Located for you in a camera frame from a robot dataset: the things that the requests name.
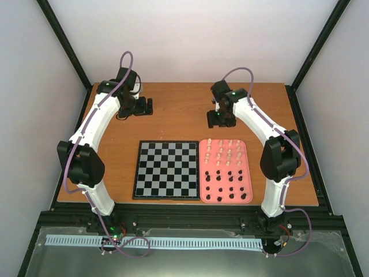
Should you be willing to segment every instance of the wall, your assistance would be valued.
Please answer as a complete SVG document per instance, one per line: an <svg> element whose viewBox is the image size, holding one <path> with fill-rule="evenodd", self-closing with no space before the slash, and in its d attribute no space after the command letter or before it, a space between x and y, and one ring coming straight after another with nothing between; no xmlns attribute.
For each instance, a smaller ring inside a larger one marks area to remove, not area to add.
<svg viewBox="0 0 369 277"><path fill-rule="evenodd" d="M214 82L248 66L291 84L337 0L50 0L87 75L116 75L125 50L143 81ZM249 81L237 72L229 81Z"/></svg>
<svg viewBox="0 0 369 277"><path fill-rule="evenodd" d="M84 89L36 1L0 2L0 268L17 276L50 208Z"/></svg>
<svg viewBox="0 0 369 277"><path fill-rule="evenodd" d="M298 89L335 214L369 276L369 2L351 1Z"/></svg>

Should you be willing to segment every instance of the wooden table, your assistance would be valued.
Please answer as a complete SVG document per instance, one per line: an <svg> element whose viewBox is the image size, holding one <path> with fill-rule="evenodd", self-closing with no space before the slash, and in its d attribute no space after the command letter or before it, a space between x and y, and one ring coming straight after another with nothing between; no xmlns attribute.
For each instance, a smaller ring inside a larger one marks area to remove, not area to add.
<svg viewBox="0 0 369 277"><path fill-rule="evenodd" d="M86 109L90 110L96 95L95 84ZM236 127L208 129L206 113L214 109L211 83L145 83L146 98L153 98L151 116L131 116L126 121L113 118L99 145L98 154L106 166L104 182L117 203L205 204L201 200L133 200L135 168L140 140L241 139L246 143L254 198L249 205L260 205L264 198L265 177L259 161L263 147L256 135L239 120ZM231 88L248 89L248 84L230 84ZM296 129L284 84L256 83L253 98L267 115L287 130ZM305 165L296 175L305 172ZM68 187L76 185L71 182ZM86 202L81 193L69 195L60 190L60 202ZM318 205L310 176L291 183L286 205Z"/></svg>

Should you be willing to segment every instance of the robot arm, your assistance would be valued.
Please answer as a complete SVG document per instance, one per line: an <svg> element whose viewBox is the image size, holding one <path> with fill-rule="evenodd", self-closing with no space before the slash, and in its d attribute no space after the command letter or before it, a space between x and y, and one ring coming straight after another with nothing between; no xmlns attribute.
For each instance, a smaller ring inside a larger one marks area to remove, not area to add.
<svg viewBox="0 0 369 277"><path fill-rule="evenodd" d="M101 101L118 85L116 80L103 81L97 88L93 105L78 130L71 136L68 142L60 141L58 155L62 168L65 168L69 153L75 144L77 150L71 160L68 177L72 183L82 189L82 193L88 192L96 208L101 215L110 215L114 208L114 201L109 196L105 187L103 176L104 163L97 155L100 140L112 117L118 113L121 117L130 115L152 114L152 99L140 97L141 83L125 82L116 93Z"/></svg>
<svg viewBox="0 0 369 277"><path fill-rule="evenodd" d="M255 103L247 97L244 89L232 91L223 80L212 86L215 98L215 111L208 112L209 127L235 126L235 118L243 121L258 137L264 150L260 161L263 174L266 177L265 196L261 209L268 218L274 218L283 213L285 195L290 178L300 166L300 156L275 130L285 133L296 145L300 145L296 131L287 131L272 121ZM282 188L286 186L281 199Z"/></svg>

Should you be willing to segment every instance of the pink tray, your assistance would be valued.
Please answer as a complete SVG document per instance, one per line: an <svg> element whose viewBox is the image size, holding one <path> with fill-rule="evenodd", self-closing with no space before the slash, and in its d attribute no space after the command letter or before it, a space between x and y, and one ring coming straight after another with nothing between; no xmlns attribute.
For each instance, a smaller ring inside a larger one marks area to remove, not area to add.
<svg viewBox="0 0 369 277"><path fill-rule="evenodd" d="M232 140L232 144L229 145L230 142L231 140L211 140L209 151L208 140L202 140L199 144L200 196L206 203L247 204L253 199L246 145L242 140Z"/></svg>

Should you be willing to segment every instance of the black pole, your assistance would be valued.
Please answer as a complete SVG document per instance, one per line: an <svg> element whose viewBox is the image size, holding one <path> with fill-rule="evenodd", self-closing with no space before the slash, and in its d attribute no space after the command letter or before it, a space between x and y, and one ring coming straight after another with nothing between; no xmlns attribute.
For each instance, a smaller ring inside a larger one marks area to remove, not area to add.
<svg viewBox="0 0 369 277"><path fill-rule="evenodd" d="M310 50L309 55L307 56L304 64L300 68L295 80L293 81L291 88L293 92L296 92L299 85L302 83L302 80L305 78L305 75L309 71L312 63L315 58L318 56L320 50L322 49L325 41L329 37L331 31L334 26L336 26L338 20L346 9L347 5L350 3L350 0L338 0L336 6L334 7L332 13L330 14L326 24L323 27L323 30L319 34L317 40L315 41L313 47Z"/></svg>
<svg viewBox="0 0 369 277"><path fill-rule="evenodd" d="M52 30L56 34L57 38L59 39L60 44L62 45L65 53L67 54L68 58L70 59L71 64L73 65L74 69L76 70L81 82L83 83L84 87L88 91L92 88L90 81L87 78L85 71L82 68L73 48L71 47L67 36L65 35L54 11L52 10L48 0L37 0L41 10L43 11L47 21L49 22Z"/></svg>

